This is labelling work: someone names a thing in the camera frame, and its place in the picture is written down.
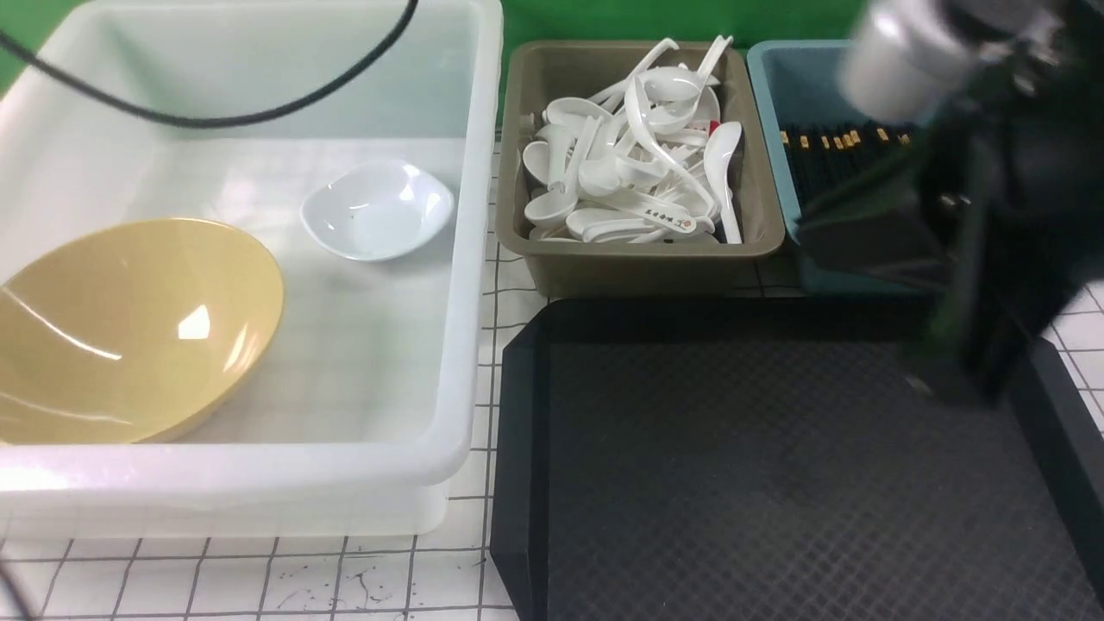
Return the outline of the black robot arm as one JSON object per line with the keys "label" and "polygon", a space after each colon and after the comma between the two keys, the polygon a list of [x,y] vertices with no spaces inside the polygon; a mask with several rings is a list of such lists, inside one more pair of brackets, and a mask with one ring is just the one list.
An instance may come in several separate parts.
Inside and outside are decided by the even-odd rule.
{"label": "black robot arm", "polygon": [[910,146],[813,200],[824,269],[936,294],[906,378],[991,404],[1045,326],[1101,280],[1100,1],[872,1],[838,87]]}

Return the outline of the silver cylindrical arm joint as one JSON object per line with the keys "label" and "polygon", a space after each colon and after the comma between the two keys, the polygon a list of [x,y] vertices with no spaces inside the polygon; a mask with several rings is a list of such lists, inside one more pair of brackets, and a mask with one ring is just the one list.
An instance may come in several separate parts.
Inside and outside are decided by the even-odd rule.
{"label": "silver cylindrical arm joint", "polygon": [[916,122],[1017,44],[1059,25],[1061,1],[871,1],[838,69],[843,99],[875,122]]}

